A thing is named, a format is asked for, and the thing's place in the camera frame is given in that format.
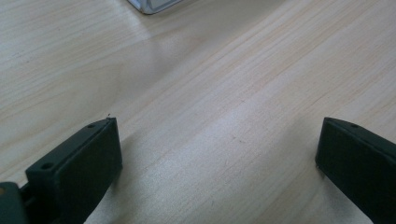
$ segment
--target small hole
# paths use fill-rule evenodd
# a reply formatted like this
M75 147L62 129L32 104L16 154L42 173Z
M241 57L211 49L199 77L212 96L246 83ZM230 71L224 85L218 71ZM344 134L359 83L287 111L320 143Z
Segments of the small hole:
M53 163L45 163L44 165L41 166L41 169L43 170L48 170L49 168L51 168L53 166Z

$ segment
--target wood grain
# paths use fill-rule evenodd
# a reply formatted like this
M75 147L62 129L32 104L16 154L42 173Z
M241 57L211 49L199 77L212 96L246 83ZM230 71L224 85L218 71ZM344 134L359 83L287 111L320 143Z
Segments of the wood grain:
M124 168L87 223L370 223L315 166L322 119L396 142L396 1L1 0L0 180L84 125Z

